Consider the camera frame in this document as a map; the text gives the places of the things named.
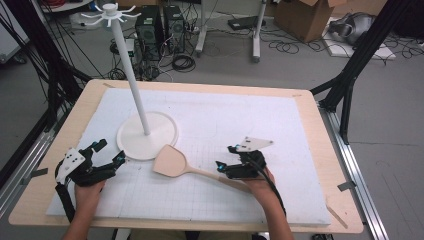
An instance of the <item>concrete floor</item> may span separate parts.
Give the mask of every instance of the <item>concrete floor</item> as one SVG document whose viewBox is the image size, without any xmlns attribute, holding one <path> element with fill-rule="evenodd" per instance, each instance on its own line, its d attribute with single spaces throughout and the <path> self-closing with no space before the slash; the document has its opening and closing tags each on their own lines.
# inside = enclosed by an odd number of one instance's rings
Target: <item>concrete floor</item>
<svg viewBox="0 0 424 240">
<path fill-rule="evenodd" d="M 229 30 L 227 19 L 213 18 L 208 25 Z M 267 23 L 265 30 L 276 29 L 272 20 Z M 100 72 L 110 70 L 110 31 L 77 31 L 73 37 Z M 65 40 L 76 67 L 98 75 L 68 37 Z M 297 44 L 297 54 L 282 53 L 262 41 L 260 63 L 253 63 L 251 44 L 250 37 L 208 33 L 204 53 L 195 58 L 196 68 L 190 73 L 169 74 L 179 83 L 312 89 L 335 77 L 348 61 L 330 57 L 327 51 L 315 52 L 303 44 Z M 372 60 L 359 76 L 349 140 L 389 238 L 424 239 L 424 209 L 420 207 L 424 202 L 424 95 L 420 89 L 424 86 L 424 56 L 396 56 L 386 66 Z M 169 82 L 171 78 L 161 74 L 156 81 Z M 319 94 L 316 100 L 324 96 Z M 0 164 L 10 158 L 46 107 L 30 64 L 0 67 Z M 0 239 L 58 239 L 64 233 L 65 229 L 58 227 L 11 226 L 7 220 L 10 211 L 0 220 Z M 107 239 L 112 229 L 93 229 L 90 234 L 89 239 Z M 310 239 L 311 235 L 296 234 L 296 239 Z M 372 239 L 366 228 L 362 234 L 334 237 Z"/>
</svg>

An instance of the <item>wooden tabletop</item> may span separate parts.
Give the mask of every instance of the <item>wooden tabletop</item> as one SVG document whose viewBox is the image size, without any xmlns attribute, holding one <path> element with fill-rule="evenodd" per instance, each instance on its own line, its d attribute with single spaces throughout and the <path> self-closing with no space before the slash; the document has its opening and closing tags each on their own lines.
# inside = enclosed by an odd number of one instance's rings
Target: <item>wooden tabletop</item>
<svg viewBox="0 0 424 240">
<path fill-rule="evenodd" d="M 297 103 L 302 119 L 311 155 L 331 216 L 331 225 L 325 227 L 291 226 L 292 231 L 311 233 L 360 233 L 363 231 L 362 220 L 350 191 L 341 192 L 337 188 L 337 185 L 346 182 L 346 179 L 316 102 L 309 91 L 156 82 L 138 82 L 138 86 L 140 89 L 146 90 L 249 94 L 293 98 Z M 108 88 L 129 88 L 129 85 L 126 81 L 114 80 L 92 80 L 88 83 L 38 168 L 48 168 L 48 174 L 31 180 L 9 217 L 11 224 L 32 226 L 64 226 L 69 224 L 65 216 L 46 215 L 46 210 L 55 193 L 54 170 L 69 147 L 77 146 L 82 133 L 97 109 L 103 93 Z M 209 231 L 267 231 L 266 224 L 228 224 L 129 218 L 96 218 L 92 226 Z"/>
</svg>

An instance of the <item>person's arm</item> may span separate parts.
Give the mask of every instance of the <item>person's arm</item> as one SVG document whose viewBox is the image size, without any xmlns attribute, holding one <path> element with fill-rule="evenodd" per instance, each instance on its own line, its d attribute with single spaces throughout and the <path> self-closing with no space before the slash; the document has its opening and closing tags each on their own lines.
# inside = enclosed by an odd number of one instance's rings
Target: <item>person's arm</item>
<svg viewBox="0 0 424 240">
<path fill-rule="evenodd" d="M 104 187 L 105 181 L 96 183 L 89 187 L 80 187 L 75 184 L 76 210 L 75 216 L 68 227 L 63 240 L 85 240 L 91 221 L 96 213 L 100 199 L 100 191 Z"/>
<path fill-rule="evenodd" d="M 265 173 L 274 182 L 274 176 L 267 168 Z M 265 179 L 248 179 L 244 182 L 264 209 L 271 240 L 294 239 L 280 202 L 268 182 Z"/>
</svg>

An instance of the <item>cardboard box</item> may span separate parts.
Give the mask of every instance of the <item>cardboard box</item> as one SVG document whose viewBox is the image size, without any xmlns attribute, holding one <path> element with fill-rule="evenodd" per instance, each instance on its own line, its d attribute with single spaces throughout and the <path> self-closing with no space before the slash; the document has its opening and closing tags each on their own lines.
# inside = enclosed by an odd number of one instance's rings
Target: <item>cardboard box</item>
<svg viewBox="0 0 424 240">
<path fill-rule="evenodd" d="M 280 1 L 275 23 L 302 42 L 321 37 L 335 6 L 347 0 L 289 0 Z"/>
<path fill-rule="evenodd" d="M 141 7 L 143 5 L 159 5 L 159 0 L 116 0 L 119 7 Z"/>
</svg>

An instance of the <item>spatula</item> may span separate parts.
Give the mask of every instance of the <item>spatula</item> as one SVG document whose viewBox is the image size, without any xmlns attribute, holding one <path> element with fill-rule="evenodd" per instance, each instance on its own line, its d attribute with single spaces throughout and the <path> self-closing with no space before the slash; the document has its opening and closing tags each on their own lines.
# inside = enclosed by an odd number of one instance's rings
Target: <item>spatula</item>
<svg viewBox="0 0 424 240">
<path fill-rule="evenodd" d="M 249 187 L 243 183 L 191 167 L 188 164 L 184 153 L 180 152 L 178 149 L 172 147 L 171 145 L 165 145 L 159 151 L 159 154 L 153 163 L 153 171 L 168 177 L 178 177 L 184 173 L 197 173 L 205 177 L 218 180 L 219 182 L 236 188 L 240 191 L 250 193 Z"/>
</svg>

